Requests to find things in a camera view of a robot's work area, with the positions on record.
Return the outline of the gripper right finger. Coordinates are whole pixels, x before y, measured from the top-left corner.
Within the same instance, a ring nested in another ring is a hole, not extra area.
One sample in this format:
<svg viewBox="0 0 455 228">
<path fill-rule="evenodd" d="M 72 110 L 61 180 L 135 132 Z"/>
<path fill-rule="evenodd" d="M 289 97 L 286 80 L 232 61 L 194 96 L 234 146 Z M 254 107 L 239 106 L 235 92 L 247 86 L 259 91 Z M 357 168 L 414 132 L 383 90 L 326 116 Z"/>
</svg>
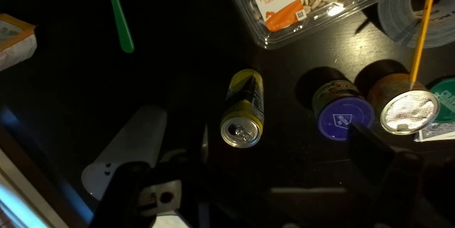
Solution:
<svg viewBox="0 0 455 228">
<path fill-rule="evenodd" d="M 347 141 L 352 162 L 374 187 L 366 228 L 455 228 L 455 158 L 427 164 L 361 124 L 350 125 Z"/>
</svg>

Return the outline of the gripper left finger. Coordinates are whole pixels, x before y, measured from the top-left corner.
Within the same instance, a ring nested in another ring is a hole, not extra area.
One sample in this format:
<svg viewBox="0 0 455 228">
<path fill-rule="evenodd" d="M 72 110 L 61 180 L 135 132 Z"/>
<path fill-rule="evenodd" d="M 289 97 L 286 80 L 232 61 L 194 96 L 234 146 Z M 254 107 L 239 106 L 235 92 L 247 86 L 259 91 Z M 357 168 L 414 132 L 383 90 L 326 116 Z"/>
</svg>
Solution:
<svg viewBox="0 0 455 228">
<path fill-rule="evenodd" d="M 196 162 L 164 162 L 153 168 L 143 161 L 120 165 L 101 197 L 90 228 L 154 228 L 159 216 L 176 212 L 188 226 L 211 228 L 205 161 L 208 128 L 199 142 Z"/>
</svg>

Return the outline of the brown can with silver top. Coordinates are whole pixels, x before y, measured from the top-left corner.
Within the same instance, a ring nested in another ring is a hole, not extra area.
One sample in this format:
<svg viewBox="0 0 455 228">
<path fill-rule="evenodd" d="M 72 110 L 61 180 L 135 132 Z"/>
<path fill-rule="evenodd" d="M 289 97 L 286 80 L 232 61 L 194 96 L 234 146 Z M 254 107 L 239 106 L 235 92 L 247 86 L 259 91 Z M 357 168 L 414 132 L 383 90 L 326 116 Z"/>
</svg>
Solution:
<svg viewBox="0 0 455 228">
<path fill-rule="evenodd" d="M 414 134 L 439 114 L 437 97 L 418 82 L 410 88 L 408 79 L 406 73 L 386 75 L 367 94 L 381 126 L 391 134 Z"/>
</svg>

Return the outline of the can with purple lid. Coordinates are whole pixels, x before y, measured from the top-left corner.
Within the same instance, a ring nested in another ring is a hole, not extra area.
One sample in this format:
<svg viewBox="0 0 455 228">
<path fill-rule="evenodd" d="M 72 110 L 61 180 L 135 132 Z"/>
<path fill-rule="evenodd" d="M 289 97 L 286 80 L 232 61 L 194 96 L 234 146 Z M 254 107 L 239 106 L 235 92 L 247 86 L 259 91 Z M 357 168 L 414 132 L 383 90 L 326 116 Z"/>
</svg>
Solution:
<svg viewBox="0 0 455 228">
<path fill-rule="evenodd" d="M 351 124 L 370 127 L 374 110 L 359 89 L 349 80 L 337 79 L 323 84 L 311 101 L 317 127 L 328 139 L 343 142 Z"/>
</svg>

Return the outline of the yellow drink can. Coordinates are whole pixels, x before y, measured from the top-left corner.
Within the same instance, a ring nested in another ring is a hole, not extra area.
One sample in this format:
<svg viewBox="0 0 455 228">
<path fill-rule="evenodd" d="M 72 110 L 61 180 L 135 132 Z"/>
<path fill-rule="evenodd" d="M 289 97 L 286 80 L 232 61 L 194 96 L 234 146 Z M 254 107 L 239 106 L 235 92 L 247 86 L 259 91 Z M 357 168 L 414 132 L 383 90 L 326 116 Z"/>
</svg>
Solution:
<svg viewBox="0 0 455 228">
<path fill-rule="evenodd" d="M 226 94 L 220 123 L 221 137 L 232 147 L 252 147 L 263 135 L 264 118 L 262 76 L 254 69 L 237 72 Z"/>
</svg>

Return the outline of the white plastic cup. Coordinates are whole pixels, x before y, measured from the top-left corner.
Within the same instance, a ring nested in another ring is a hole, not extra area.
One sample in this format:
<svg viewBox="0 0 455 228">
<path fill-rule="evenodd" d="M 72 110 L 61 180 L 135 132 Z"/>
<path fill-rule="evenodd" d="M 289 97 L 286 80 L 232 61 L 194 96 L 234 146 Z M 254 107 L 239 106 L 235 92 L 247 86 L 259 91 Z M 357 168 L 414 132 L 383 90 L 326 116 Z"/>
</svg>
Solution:
<svg viewBox="0 0 455 228">
<path fill-rule="evenodd" d="M 145 162 L 154 168 L 167 123 L 167 113 L 156 105 L 139 108 L 119 130 L 99 156 L 88 165 L 81 175 L 86 191 L 101 200 L 120 165 Z"/>
</svg>

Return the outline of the white printed card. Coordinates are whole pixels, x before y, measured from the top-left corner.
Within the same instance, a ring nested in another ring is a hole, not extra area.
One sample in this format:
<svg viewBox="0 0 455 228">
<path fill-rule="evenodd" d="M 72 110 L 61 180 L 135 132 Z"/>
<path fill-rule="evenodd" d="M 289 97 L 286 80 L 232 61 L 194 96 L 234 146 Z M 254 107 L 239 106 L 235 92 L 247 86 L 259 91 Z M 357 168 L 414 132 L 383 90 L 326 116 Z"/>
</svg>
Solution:
<svg viewBox="0 0 455 228">
<path fill-rule="evenodd" d="M 455 139 L 455 121 L 449 123 L 431 123 L 420 130 L 414 137 L 415 142 L 432 142 Z"/>
</svg>

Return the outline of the green lidded jar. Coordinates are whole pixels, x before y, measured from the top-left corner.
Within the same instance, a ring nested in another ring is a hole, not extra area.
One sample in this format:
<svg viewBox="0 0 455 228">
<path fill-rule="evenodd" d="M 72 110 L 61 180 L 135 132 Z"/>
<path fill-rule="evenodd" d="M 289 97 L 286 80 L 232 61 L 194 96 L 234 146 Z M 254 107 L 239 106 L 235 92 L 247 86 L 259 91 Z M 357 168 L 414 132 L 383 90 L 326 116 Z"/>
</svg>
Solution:
<svg viewBox="0 0 455 228">
<path fill-rule="evenodd" d="M 426 87 L 439 101 L 439 114 L 434 121 L 442 124 L 455 121 L 455 75 L 437 78 Z"/>
</svg>

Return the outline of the yellow pencil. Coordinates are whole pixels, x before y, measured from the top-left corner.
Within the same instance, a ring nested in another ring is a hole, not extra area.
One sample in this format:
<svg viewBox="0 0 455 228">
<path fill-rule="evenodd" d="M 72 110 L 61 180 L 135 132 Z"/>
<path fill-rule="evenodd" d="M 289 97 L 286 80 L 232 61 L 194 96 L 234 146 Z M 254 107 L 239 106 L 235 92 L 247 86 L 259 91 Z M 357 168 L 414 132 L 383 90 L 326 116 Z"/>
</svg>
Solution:
<svg viewBox="0 0 455 228">
<path fill-rule="evenodd" d="M 423 48 L 425 44 L 425 39 L 427 35 L 427 30 L 428 30 L 428 24 L 431 16 L 431 9 L 433 6 L 434 0 L 425 0 L 424 8 L 423 8 L 423 14 L 422 14 L 422 19 L 421 19 L 421 25 L 419 29 L 419 34 L 418 38 L 416 41 L 416 48 L 414 52 L 414 58 L 413 58 L 413 64 L 411 68 L 411 73 L 409 76 L 409 89 L 413 90 L 414 85 L 417 81 L 417 77 L 419 74 L 419 67 L 421 64 L 421 58 L 422 58 L 422 53 L 423 53 Z"/>
</svg>

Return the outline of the roll of grey tape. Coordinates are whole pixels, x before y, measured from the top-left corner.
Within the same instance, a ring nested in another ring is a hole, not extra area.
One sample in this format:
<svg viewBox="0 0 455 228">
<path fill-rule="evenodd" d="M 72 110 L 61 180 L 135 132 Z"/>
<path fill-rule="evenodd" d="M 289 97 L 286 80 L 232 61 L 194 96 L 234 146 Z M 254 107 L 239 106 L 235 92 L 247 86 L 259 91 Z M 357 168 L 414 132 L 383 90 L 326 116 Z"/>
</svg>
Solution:
<svg viewBox="0 0 455 228">
<path fill-rule="evenodd" d="M 378 15 L 382 30 L 395 42 L 414 48 L 422 10 L 414 10 L 411 0 L 381 0 Z M 425 48 L 455 41 L 455 0 L 434 0 L 425 39 Z"/>
</svg>

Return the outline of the green plastic spoon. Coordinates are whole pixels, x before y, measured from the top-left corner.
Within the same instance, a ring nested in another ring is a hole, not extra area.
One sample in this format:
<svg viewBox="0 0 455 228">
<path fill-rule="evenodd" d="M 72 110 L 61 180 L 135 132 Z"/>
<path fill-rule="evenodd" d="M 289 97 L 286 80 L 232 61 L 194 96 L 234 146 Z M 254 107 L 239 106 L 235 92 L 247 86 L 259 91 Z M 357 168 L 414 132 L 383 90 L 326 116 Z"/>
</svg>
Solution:
<svg viewBox="0 0 455 228">
<path fill-rule="evenodd" d="M 125 53 L 133 53 L 135 50 L 135 46 L 133 43 L 132 35 L 130 33 L 126 17 L 124 15 L 124 11 L 121 5 L 120 0 L 111 0 L 113 14 L 116 21 L 117 32 L 119 36 L 119 42 L 121 49 Z"/>
</svg>

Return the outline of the white packet with orange edge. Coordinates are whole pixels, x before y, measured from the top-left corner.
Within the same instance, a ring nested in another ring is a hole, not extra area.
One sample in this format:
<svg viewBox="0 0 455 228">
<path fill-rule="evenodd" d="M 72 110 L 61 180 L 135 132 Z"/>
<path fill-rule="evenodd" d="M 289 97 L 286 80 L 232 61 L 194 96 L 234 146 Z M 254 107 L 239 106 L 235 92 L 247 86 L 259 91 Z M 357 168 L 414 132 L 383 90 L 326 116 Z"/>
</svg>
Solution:
<svg viewBox="0 0 455 228">
<path fill-rule="evenodd" d="M 0 14 L 0 72 L 31 58 L 37 49 L 35 25 Z"/>
</svg>

